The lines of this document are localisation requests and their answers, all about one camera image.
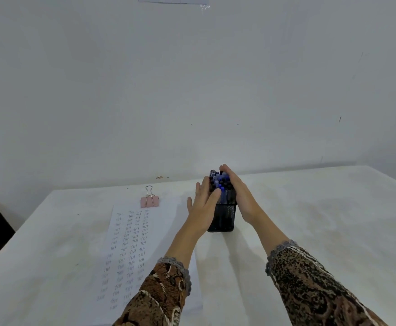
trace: brown patterned sleeve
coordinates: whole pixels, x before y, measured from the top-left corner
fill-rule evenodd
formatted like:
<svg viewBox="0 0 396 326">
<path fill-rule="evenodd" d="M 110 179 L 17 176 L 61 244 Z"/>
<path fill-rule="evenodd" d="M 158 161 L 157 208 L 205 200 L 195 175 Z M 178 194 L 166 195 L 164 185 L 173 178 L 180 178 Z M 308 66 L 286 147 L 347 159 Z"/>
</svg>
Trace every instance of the brown patterned sleeve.
<svg viewBox="0 0 396 326">
<path fill-rule="evenodd" d="M 188 295 L 188 272 L 181 266 L 157 263 L 113 325 L 178 325 Z"/>
<path fill-rule="evenodd" d="M 268 257 L 266 272 L 281 294 L 293 326 L 386 326 L 293 241 Z"/>
</svg>

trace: white table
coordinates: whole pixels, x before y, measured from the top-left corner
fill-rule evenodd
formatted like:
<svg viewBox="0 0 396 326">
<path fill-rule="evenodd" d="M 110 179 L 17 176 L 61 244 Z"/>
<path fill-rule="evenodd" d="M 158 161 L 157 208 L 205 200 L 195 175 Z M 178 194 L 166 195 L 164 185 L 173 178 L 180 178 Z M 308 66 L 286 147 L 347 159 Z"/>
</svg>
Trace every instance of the white table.
<svg viewBox="0 0 396 326">
<path fill-rule="evenodd" d="M 396 181 L 367 166 L 241 176 L 285 233 L 390 325 L 396 325 Z M 161 199 L 195 181 L 156 183 Z M 0 325 L 78 325 L 82 289 L 112 206 L 145 185 L 52 192 L 0 251 Z M 264 273 L 266 255 L 237 213 L 231 233 L 196 247 L 204 312 L 182 325 L 290 325 Z"/>
</svg>

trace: gray lace trim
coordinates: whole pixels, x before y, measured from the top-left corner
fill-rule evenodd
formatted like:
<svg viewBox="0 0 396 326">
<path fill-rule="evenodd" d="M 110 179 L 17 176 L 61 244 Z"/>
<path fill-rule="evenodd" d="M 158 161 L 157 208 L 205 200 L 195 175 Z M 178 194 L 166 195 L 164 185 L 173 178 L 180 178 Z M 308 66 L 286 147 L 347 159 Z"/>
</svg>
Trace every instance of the gray lace trim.
<svg viewBox="0 0 396 326">
<path fill-rule="evenodd" d="M 159 258 L 157 263 L 169 263 L 178 268 L 179 272 L 183 275 L 183 279 L 186 284 L 186 293 L 189 296 L 190 291 L 192 290 L 192 282 L 190 281 L 189 270 L 184 267 L 183 263 L 177 261 L 175 257 L 167 257 L 167 256 Z"/>
<path fill-rule="evenodd" d="M 266 274 L 268 276 L 272 277 L 272 265 L 274 263 L 275 257 L 277 257 L 277 255 L 284 249 L 292 246 L 298 247 L 298 243 L 294 240 L 284 241 L 281 245 L 278 245 L 277 248 L 271 251 L 271 254 L 267 257 L 268 262 L 266 263 Z"/>
</svg>

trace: finger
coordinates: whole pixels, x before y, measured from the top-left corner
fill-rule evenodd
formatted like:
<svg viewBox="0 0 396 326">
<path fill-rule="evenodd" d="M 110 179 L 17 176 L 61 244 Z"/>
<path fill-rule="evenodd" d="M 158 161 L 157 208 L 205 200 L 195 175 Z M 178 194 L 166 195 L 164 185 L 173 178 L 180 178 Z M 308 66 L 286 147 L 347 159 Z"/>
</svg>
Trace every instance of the finger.
<svg viewBox="0 0 396 326">
<path fill-rule="evenodd" d="M 213 193 L 210 195 L 210 197 L 208 197 L 207 203 L 205 205 L 214 210 L 214 208 L 216 207 L 217 201 L 219 200 L 219 197 L 221 196 L 221 193 L 222 193 L 221 189 L 216 189 L 215 191 L 213 191 Z"/>
<path fill-rule="evenodd" d="M 199 202 L 202 206 L 204 206 L 207 201 L 209 191 L 210 191 L 210 179 L 208 176 L 205 176 L 204 179 L 202 180 L 200 196 L 199 196 Z"/>
<path fill-rule="evenodd" d="M 228 176 L 230 177 L 230 181 L 231 183 L 233 183 L 234 188 L 237 190 L 236 185 L 240 185 L 242 182 L 242 180 L 240 179 L 239 176 L 236 175 L 235 172 L 233 172 L 228 166 L 227 164 L 223 164 L 222 166 L 219 167 L 219 170 L 221 172 L 227 173 Z"/>
<path fill-rule="evenodd" d="M 200 190 L 201 190 L 201 184 L 199 182 L 197 182 L 197 184 L 195 186 L 195 196 L 199 196 Z"/>
<path fill-rule="evenodd" d="M 189 213 L 192 211 L 192 198 L 191 197 L 187 197 L 187 210 L 189 211 Z"/>
</svg>

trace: pink binder clip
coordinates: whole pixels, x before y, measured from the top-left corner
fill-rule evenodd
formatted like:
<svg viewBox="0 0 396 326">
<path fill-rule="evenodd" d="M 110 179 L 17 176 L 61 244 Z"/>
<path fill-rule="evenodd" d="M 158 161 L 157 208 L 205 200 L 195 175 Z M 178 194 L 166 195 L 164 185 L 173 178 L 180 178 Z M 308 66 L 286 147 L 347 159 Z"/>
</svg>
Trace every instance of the pink binder clip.
<svg viewBox="0 0 396 326">
<path fill-rule="evenodd" d="M 146 188 L 146 197 L 141 198 L 141 208 L 150 208 L 150 207 L 158 207 L 159 206 L 159 196 L 153 194 L 151 185 L 145 186 Z"/>
</svg>

